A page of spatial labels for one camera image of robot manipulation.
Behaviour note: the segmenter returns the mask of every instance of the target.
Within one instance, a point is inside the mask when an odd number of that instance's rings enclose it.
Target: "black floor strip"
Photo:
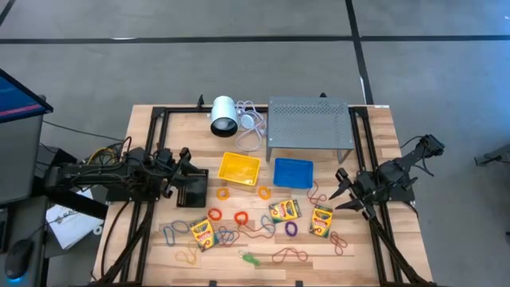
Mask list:
[[[347,7],[347,14],[349,15],[349,23],[351,24],[352,41],[354,42],[354,51],[356,53],[356,60],[358,62],[359,75],[363,79],[363,92],[365,94],[365,104],[374,104],[374,98],[372,97],[372,89],[370,87],[370,81],[368,80],[367,65],[365,64],[365,57],[363,56],[363,47],[359,37],[358,24],[356,22],[356,15],[354,12],[354,6],[352,0],[345,0],[345,6]]]
[[[508,41],[510,35],[362,36],[361,41]]]
[[[0,39],[0,44],[171,44],[171,43],[251,43],[298,41],[352,41],[351,36],[224,36],[224,37],[118,37],[73,39]]]
[[[0,26],[2,25],[4,20],[6,20],[7,14],[10,12],[10,9],[13,7],[15,2],[16,2],[16,0],[9,0],[7,2],[6,7],[3,9],[2,13],[0,14]]]

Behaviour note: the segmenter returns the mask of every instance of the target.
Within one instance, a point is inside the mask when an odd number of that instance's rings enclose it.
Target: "yellow tray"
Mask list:
[[[254,186],[257,183],[260,167],[261,160],[258,158],[226,152],[223,155],[218,178]]]

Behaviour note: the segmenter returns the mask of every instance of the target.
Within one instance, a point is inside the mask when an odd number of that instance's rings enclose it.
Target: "computer mouse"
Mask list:
[[[18,279],[29,268],[30,255],[32,255],[32,240],[22,239],[10,248],[7,254],[5,271],[9,279]]]

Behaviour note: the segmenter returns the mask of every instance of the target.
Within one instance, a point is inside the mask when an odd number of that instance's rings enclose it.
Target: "perforated metal platform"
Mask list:
[[[267,143],[267,161],[273,147],[350,151],[354,143],[349,107],[333,98],[271,97]]]

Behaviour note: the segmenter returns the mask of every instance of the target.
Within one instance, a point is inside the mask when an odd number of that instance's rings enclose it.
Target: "monitor screen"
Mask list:
[[[52,110],[43,99],[0,70],[0,123],[38,116]]]

